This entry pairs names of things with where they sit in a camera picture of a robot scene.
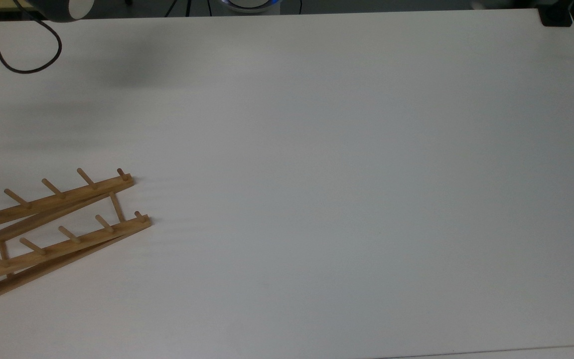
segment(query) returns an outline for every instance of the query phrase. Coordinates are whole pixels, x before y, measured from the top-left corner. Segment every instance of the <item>floor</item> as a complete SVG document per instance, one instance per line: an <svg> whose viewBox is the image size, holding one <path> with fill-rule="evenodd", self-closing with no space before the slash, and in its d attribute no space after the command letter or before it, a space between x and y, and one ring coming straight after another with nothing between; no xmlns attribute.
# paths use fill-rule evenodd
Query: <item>floor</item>
<svg viewBox="0 0 574 359"><path fill-rule="evenodd" d="M177 0L169 16L185 16L188 0ZM212 14L223 14L219 0L211 1ZM355 13L377 11L428 11L471 9L471 0L302 0L302 13ZM134 0L127 6L125 0L96 0L88 18L162 17L174 0ZM208 0L191 2L190 16L209 16ZM486 7L502 7L506 0L478 0ZM299 0L283 0L281 14L297 14Z"/></svg>

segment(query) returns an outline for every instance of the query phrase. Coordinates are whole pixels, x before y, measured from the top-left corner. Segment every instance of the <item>white table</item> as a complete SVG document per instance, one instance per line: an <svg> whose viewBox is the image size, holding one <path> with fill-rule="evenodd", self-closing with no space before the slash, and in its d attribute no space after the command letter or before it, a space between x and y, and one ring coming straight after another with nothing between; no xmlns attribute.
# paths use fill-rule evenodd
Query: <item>white table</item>
<svg viewBox="0 0 574 359"><path fill-rule="evenodd" d="M0 297L0 358L574 345L573 27L526 9L55 29L48 70L0 65L0 208L122 167L123 206L155 225ZM0 45L26 68L54 51L29 22Z"/></svg>
<svg viewBox="0 0 574 359"><path fill-rule="evenodd" d="M414 357L414 359L574 359L574 347L451 354Z"/></svg>

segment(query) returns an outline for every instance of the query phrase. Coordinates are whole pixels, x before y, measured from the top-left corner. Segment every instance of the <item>cord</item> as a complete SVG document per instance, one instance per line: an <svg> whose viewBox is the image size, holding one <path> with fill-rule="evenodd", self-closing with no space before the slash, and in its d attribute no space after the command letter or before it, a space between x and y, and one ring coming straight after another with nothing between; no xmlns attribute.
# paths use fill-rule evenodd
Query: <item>cord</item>
<svg viewBox="0 0 574 359"><path fill-rule="evenodd" d="M169 5L168 12L165 13L164 17L167 17L169 15L171 10L174 8L174 5L176 5L176 2L177 2L177 0L174 0L173 2L171 2L171 5ZM189 9L191 6L192 6L192 0L187 0L187 6L185 7L185 17L189 17Z"/></svg>
<svg viewBox="0 0 574 359"><path fill-rule="evenodd" d="M48 66L50 66L51 64L53 64L55 61L57 61L57 59L59 58L59 55L61 55L61 48L62 48L62 43L61 43L61 38L59 38L59 35L57 34L57 32L55 32L55 30L53 30L51 27L49 27L48 25L46 25L43 21L39 20L38 18L35 18L34 16L32 16L32 14L30 14L29 12L27 12L22 6L21 4L18 2L18 0L12 0L14 2L14 4L16 5L16 7L19 8L19 10L26 14L27 16L29 16L34 22L38 23L39 25L45 27L46 29L48 29L48 31L50 31L53 35L54 38L57 39L57 53L54 54L54 57L52 57L52 59L50 59L50 61L48 61L46 64L44 64L43 66L39 66L38 68L34 68L32 70L19 70L16 69L12 66L10 66L6 60L4 59L3 55L1 54L0 51L0 61L1 63L6 66L7 69L9 69L10 71L13 71L14 73L22 73L22 74L26 74L26 73L36 73L39 72L41 70L45 70Z"/></svg>

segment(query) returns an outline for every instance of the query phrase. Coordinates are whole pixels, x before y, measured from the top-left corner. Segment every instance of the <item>black cable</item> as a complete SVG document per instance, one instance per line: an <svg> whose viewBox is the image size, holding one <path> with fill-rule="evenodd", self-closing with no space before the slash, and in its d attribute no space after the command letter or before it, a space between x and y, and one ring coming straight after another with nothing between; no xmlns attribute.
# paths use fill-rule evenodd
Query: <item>black cable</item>
<svg viewBox="0 0 574 359"><path fill-rule="evenodd" d="M14 4L16 5L16 7L19 8L19 10L26 14L27 16L29 16L34 22L38 23L39 25L45 27L46 29L48 29L48 31L50 31L53 35L54 38L57 39L57 53L54 54L54 57L52 57L52 59L50 59L50 61L48 61L46 64L44 64L43 66L40 66L38 68L34 68L32 70L18 70L12 66L10 66L6 60L4 59L3 55L1 54L0 51L0 61L1 63L6 66L7 69L9 69L10 71L13 71L14 73L22 73L22 74L26 74L26 73L35 73L35 72L39 72L41 70L45 70L45 68L47 68L48 66L50 66L51 64L53 64L55 61L57 61L57 59L59 58L59 55L61 55L61 48L62 48L62 43L61 43L61 38L59 38L59 35L57 34L57 32L55 32L55 30L53 30L51 27L49 27L48 25L46 25L43 21L39 20L38 18L35 18L34 16L32 16L32 14L30 14L29 12L27 12L22 6L21 4L18 2L18 0L12 0L14 2Z"/></svg>
<svg viewBox="0 0 574 359"><path fill-rule="evenodd" d="M167 15L169 15L169 13L171 12L171 10L174 8L174 5L176 5L176 1L177 1L177 0L174 0L173 2L171 2L171 5L169 5L168 12L165 13L165 16L164 16L164 17L167 17Z"/></svg>

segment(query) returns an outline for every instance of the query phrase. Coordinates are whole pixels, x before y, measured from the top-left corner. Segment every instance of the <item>wooden frame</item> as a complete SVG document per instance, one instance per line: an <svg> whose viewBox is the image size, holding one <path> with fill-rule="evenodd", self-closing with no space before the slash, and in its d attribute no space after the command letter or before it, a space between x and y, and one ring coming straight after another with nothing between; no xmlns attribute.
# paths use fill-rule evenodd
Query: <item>wooden frame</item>
<svg viewBox="0 0 574 359"><path fill-rule="evenodd" d="M19 205L0 210L0 224L26 218L0 229L0 277L6 276L0 280L0 295L152 225L150 218L139 212L135 212L135 218L126 220L116 193L133 186L134 179L121 169L117 171L118 177L94 182L79 168L77 172L87 185L63 192L44 178L41 182L55 194L30 202L9 189L4 190L4 193L16 200ZM110 225L97 215L95 218L102 229L79 236L64 227L59 227L59 231L67 239L45 248L35 245L26 238L20 238L20 243L32 251L17 257L9 257L6 241L108 197L116 210L119 223Z"/></svg>

